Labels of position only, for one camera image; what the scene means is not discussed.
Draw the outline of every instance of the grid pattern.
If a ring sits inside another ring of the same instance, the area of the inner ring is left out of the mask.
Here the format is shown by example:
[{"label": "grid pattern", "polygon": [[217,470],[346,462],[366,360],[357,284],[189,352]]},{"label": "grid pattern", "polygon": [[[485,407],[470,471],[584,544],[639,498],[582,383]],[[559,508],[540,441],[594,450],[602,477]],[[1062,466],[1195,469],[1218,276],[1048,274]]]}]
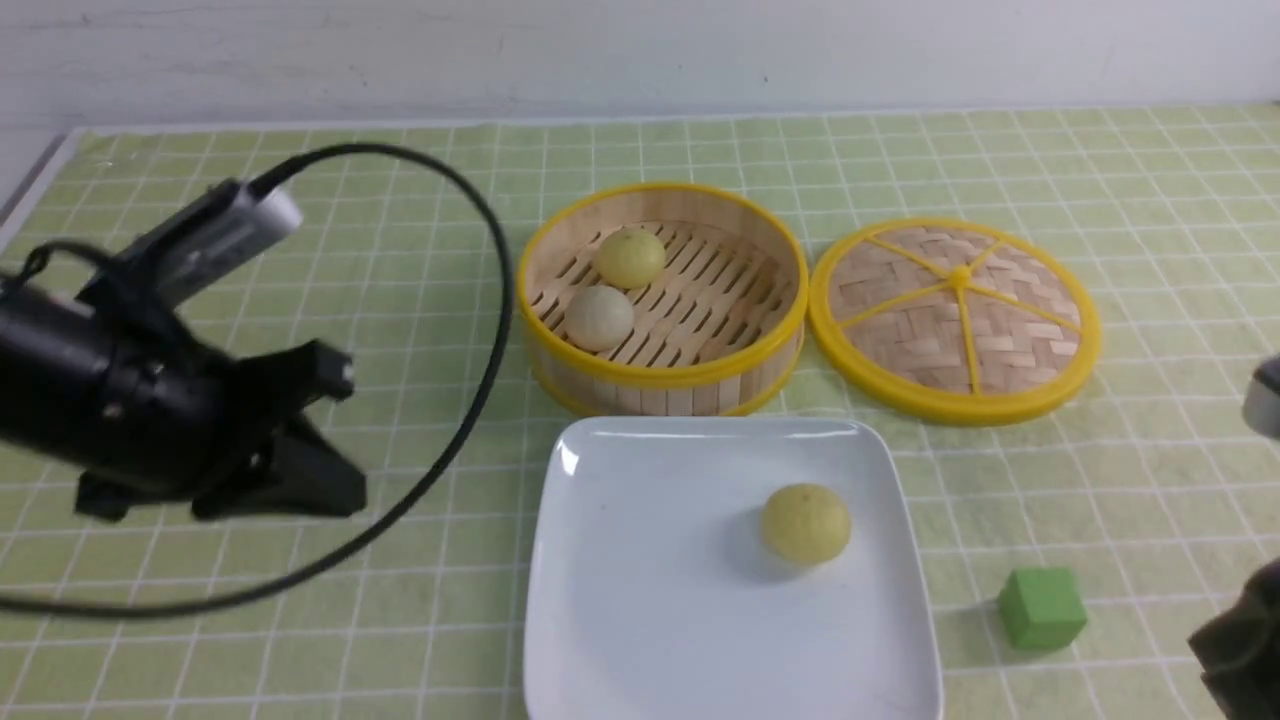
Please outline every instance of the grid pattern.
[{"label": "grid pattern", "polygon": [[[1217,717],[1185,637],[1280,553],[1280,455],[1239,419],[1280,346],[1280,109],[831,115],[558,127],[86,137],[3,256],[67,234],[123,247],[201,187],[305,147],[376,138],[436,152],[522,245],[596,188],[696,181],[742,192],[810,260],[855,228],[956,215],[1044,247],[1105,322],[1096,378],[1051,416],[923,425],[806,350],[765,411],[856,418],[909,498],[948,719]],[[0,585],[138,602],[200,596],[315,557],[435,457],[493,331],[490,250],[460,195],[380,159],[316,168],[308,223],[183,311],[239,354],[324,337],[360,391],[315,409],[371,473],[356,521],[118,527],[70,515],[74,470],[0,451]],[[46,284],[73,288],[78,268]],[[570,416],[517,340],[447,483],[383,542],[283,600],[151,625],[0,618],[0,719],[518,719],[541,475]],[[1015,652],[992,598],[1010,569],[1071,566],[1091,614],[1066,651]]]}]

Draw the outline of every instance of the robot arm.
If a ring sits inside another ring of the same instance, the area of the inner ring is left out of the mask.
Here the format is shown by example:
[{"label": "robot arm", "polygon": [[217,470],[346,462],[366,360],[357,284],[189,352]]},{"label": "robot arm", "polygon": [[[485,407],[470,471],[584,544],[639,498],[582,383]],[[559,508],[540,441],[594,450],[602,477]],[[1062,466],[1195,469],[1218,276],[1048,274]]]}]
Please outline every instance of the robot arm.
[{"label": "robot arm", "polygon": [[[1280,441],[1280,357],[1253,373],[1244,420]],[[1280,560],[1253,574],[1234,607],[1190,637],[1202,679],[1228,720],[1280,719]]]},{"label": "robot arm", "polygon": [[[110,260],[168,310],[301,223],[283,190],[256,200],[225,181]],[[160,342],[154,318],[110,279],[99,274],[74,301],[0,282],[0,439],[86,468],[77,512],[118,521],[137,505],[191,502],[216,520],[365,507],[364,474],[302,415],[353,392],[351,357],[312,341],[232,359],[184,329],[182,342]]]}]

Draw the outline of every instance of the white wall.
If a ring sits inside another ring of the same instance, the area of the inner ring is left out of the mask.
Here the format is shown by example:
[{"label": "white wall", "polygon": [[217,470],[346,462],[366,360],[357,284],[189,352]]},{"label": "white wall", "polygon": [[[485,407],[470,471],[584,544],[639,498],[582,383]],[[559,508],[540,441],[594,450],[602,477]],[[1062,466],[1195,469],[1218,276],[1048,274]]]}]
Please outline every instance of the white wall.
[{"label": "white wall", "polygon": [[0,0],[0,124],[1280,99],[1280,0]]}]

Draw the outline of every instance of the gray metal part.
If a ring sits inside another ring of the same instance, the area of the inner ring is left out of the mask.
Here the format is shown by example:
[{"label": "gray metal part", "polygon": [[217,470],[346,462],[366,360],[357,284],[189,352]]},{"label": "gray metal part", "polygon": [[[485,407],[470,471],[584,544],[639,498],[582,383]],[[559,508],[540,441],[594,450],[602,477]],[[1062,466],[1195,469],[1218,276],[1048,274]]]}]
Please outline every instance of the gray metal part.
[{"label": "gray metal part", "polygon": [[178,242],[160,263],[156,292],[170,307],[189,300],[288,237],[302,214],[283,190],[255,201],[243,188],[232,206]]}]

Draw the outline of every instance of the green sponge block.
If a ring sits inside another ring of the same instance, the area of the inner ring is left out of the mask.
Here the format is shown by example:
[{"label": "green sponge block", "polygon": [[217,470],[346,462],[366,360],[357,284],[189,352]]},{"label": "green sponge block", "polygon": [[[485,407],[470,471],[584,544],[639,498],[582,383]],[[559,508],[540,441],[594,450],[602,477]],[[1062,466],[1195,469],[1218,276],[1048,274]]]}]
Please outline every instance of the green sponge block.
[{"label": "green sponge block", "polygon": [[1016,650],[1060,650],[1088,623],[1075,575],[1068,568],[1023,568],[1005,580],[996,601]]}]

